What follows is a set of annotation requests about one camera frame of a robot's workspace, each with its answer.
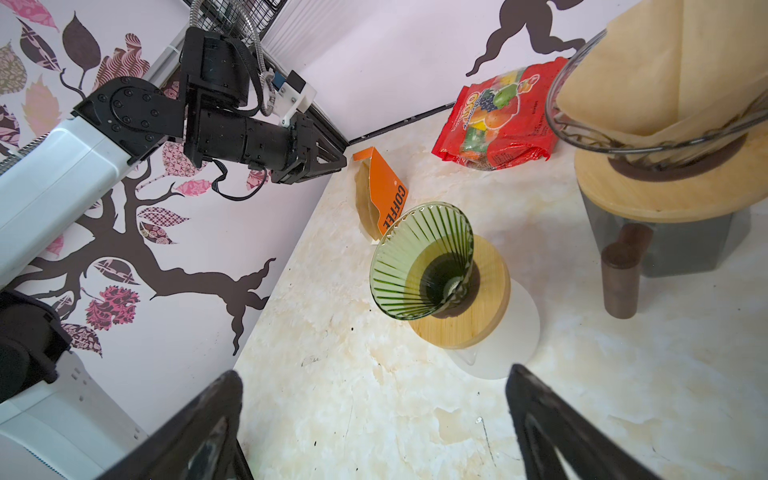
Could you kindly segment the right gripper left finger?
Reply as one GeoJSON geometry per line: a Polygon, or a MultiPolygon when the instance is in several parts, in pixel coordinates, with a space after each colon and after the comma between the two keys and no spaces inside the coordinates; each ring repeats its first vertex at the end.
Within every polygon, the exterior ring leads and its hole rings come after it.
{"type": "Polygon", "coordinates": [[[250,479],[237,440],[243,383],[228,370],[103,479],[250,479]]]}

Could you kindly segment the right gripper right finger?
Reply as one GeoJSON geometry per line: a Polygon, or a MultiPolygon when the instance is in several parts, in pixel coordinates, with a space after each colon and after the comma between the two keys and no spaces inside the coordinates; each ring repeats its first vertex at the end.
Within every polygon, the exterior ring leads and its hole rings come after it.
{"type": "Polygon", "coordinates": [[[505,394],[528,479],[656,479],[522,364],[511,367],[505,394]]]}

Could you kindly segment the frosted white glass pitcher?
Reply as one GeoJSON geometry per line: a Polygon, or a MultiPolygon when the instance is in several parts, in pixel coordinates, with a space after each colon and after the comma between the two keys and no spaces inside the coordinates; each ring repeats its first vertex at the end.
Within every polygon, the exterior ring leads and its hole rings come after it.
{"type": "Polygon", "coordinates": [[[500,323],[488,337],[471,347],[447,350],[464,372],[484,380],[506,379],[514,364],[525,364],[536,352],[541,324],[532,296],[510,279],[510,300],[500,323]]]}

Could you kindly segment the brown paper coffee filter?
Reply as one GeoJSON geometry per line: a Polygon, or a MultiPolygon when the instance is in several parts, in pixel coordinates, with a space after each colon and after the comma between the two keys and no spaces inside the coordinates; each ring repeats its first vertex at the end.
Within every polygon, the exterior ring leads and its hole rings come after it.
{"type": "Polygon", "coordinates": [[[642,1],[607,27],[557,96],[622,144],[697,138],[767,94],[764,1],[642,1]]]}

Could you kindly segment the grey glass pitcher wooden handle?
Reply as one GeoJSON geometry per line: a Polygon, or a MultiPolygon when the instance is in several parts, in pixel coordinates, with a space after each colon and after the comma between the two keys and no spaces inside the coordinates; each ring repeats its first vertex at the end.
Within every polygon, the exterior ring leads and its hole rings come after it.
{"type": "Polygon", "coordinates": [[[638,311],[640,278],[660,278],[713,271],[744,241],[751,212],[707,220],[653,223],[610,213],[583,196],[601,260],[603,303],[618,319],[638,311]]]}

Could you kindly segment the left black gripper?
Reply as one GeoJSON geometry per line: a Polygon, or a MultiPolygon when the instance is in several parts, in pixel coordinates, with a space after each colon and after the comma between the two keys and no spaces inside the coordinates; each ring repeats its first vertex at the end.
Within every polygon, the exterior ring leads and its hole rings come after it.
{"type": "Polygon", "coordinates": [[[346,166],[346,156],[310,117],[298,113],[288,128],[284,164],[269,169],[270,180],[275,184],[301,183],[339,172],[346,166]]]}

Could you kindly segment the coffee filter paper box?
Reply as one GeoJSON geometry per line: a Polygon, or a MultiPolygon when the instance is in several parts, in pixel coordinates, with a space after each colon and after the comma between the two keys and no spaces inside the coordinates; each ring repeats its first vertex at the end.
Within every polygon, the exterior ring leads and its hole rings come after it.
{"type": "Polygon", "coordinates": [[[365,234],[378,242],[400,218],[409,191],[375,147],[353,155],[359,165],[355,175],[355,206],[365,234]]]}

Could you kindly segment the wooden dripper ring stand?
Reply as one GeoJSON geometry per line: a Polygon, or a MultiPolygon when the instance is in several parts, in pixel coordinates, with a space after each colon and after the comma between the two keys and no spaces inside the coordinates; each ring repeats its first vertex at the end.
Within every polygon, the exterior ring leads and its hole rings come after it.
{"type": "Polygon", "coordinates": [[[605,156],[584,150],[575,153],[574,167],[582,193],[612,214],[654,223],[707,220],[767,198],[767,125],[753,128],[744,146],[722,165],[682,180],[630,179],[605,156]]]}

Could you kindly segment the green glass dripper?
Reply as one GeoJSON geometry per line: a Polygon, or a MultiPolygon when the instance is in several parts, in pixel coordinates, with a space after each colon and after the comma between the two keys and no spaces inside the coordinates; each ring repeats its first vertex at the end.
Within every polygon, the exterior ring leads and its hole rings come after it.
{"type": "Polygon", "coordinates": [[[465,213],[446,202],[402,215],[375,249],[369,286],[388,317],[415,321],[458,306],[468,295],[475,241],[465,213]]]}

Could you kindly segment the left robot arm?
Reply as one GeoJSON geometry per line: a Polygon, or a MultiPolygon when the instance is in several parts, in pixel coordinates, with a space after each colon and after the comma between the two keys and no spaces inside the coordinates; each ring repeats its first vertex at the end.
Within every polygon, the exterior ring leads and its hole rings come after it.
{"type": "Polygon", "coordinates": [[[190,27],[180,90],[122,76],[1,165],[1,434],[65,479],[96,479],[145,433],[88,375],[50,305],[12,287],[21,271],[160,146],[195,165],[244,164],[294,184],[332,174],[344,155],[304,114],[258,120],[248,94],[269,86],[257,43],[190,27]]]}

